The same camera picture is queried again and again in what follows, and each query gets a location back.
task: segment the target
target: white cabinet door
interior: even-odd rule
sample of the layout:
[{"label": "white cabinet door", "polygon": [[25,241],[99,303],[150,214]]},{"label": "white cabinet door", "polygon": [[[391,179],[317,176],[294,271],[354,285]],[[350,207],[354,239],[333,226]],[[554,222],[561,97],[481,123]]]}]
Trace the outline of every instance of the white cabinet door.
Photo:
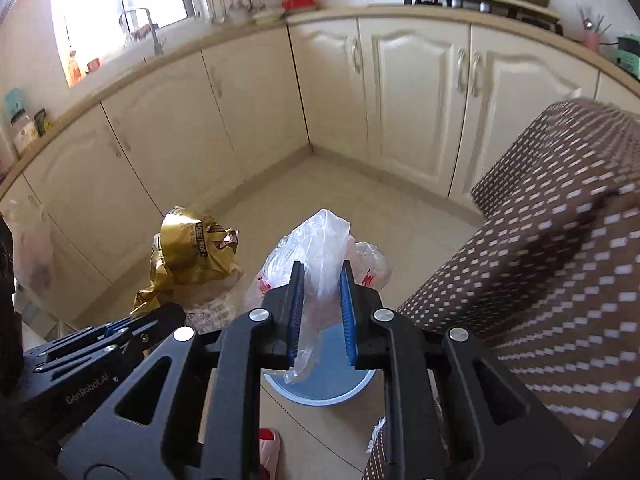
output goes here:
[{"label": "white cabinet door", "polygon": [[24,176],[68,240],[107,279],[151,253],[162,215],[100,106],[60,133]]},{"label": "white cabinet door", "polygon": [[465,115],[470,26],[361,19],[369,162],[447,196]]},{"label": "white cabinet door", "polygon": [[227,41],[202,56],[246,178],[308,144],[286,28]]},{"label": "white cabinet door", "polygon": [[175,61],[102,102],[160,211],[207,210],[242,183],[202,54]]},{"label": "white cabinet door", "polygon": [[358,23],[335,20],[289,29],[312,144],[367,161]]},{"label": "white cabinet door", "polygon": [[595,98],[598,70],[537,41],[473,26],[465,125],[450,199],[471,189],[549,105]]},{"label": "white cabinet door", "polygon": [[[41,212],[40,201],[23,175],[16,179],[0,200],[0,211],[7,220],[16,207],[23,211],[22,215],[34,218]],[[107,289],[109,281],[73,247],[53,221],[48,221],[53,246],[54,279],[44,290],[30,290],[30,295],[35,296],[33,300],[44,310],[61,320],[72,322]],[[14,232],[14,260],[16,251],[20,250],[16,235]]]},{"label": "white cabinet door", "polygon": [[631,112],[636,121],[640,121],[640,98],[603,73],[600,74],[596,100]]}]

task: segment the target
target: beige floor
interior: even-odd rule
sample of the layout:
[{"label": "beige floor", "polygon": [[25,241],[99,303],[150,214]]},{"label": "beige floor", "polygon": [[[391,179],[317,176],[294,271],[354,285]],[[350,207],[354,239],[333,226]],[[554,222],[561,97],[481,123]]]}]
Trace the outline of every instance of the beige floor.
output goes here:
[{"label": "beige floor", "polygon": [[[223,226],[239,230],[244,284],[282,236],[321,208],[351,222],[356,240],[377,245],[386,256],[393,274],[381,296],[391,308],[446,262],[478,225],[468,216],[463,220],[464,215],[444,201],[423,200],[396,183],[312,156],[218,216]],[[87,313],[83,320],[96,323],[126,315],[133,294],[146,285],[146,264],[139,267],[120,290],[102,299],[100,312]],[[263,383],[261,424],[277,428],[283,439],[278,480],[361,478],[370,432],[383,412],[380,376],[355,399],[330,408],[295,404]]]}]

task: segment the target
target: clear plastic bag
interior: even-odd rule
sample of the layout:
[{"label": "clear plastic bag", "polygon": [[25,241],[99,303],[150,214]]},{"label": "clear plastic bag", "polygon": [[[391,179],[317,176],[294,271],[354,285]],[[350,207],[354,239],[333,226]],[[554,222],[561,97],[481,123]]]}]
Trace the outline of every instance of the clear plastic bag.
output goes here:
[{"label": "clear plastic bag", "polygon": [[12,201],[4,220],[14,238],[14,276],[36,294],[53,285],[54,261],[49,216],[41,205]]},{"label": "clear plastic bag", "polygon": [[298,357],[294,366],[284,372],[287,383],[299,382],[309,375],[319,359],[314,350],[320,332],[342,322],[338,279],[344,260],[351,261],[356,283],[380,290],[389,280],[385,257],[371,244],[356,243],[349,234],[350,227],[349,222],[331,211],[320,210],[279,241],[244,297],[245,308],[260,306],[267,291],[289,283],[295,261],[305,266]]}]

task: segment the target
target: faucet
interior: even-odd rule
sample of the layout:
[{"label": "faucet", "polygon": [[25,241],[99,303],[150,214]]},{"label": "faucet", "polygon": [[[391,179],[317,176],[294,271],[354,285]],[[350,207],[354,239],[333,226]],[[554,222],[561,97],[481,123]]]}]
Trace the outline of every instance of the faucet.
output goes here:
[{"label": "faucet", "polygon": [[154,53],[156,54],[156,56],[162,56],[162,54],[164,54],[164,50],[162,50],[162,43],[160,43],[160,41],[158,40],[158,35],[156,34],[156,30],[154,28],[154,22],[151,20],[151,12],[149,12],[149,9],[147,9],[146,7],[137,7],[135,9],[125,10],[118,19],[120,26],[124,26],[124,22],[122,21],[122,19],[125,17],[125,15],[129,14],[130,12],[135,12],[136,10],[144,10],[146,12],[146,18],[149,22],[149,27],[151,27],[151,36],[154,38]]}]

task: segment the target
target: brown clothing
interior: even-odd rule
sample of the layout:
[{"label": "brown clothing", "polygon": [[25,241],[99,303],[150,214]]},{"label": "brown clothing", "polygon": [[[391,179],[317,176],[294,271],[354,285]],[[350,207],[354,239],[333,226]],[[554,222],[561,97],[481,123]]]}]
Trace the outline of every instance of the brown clothing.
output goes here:
[{"label": "brown clothing", "polygon": [[[591,460],[640,396],[639,192],[640,126],[552,105],[474,187],[482,228],[398,308],[481,337]],[[365,478],[383,465],[379,438]]]}]

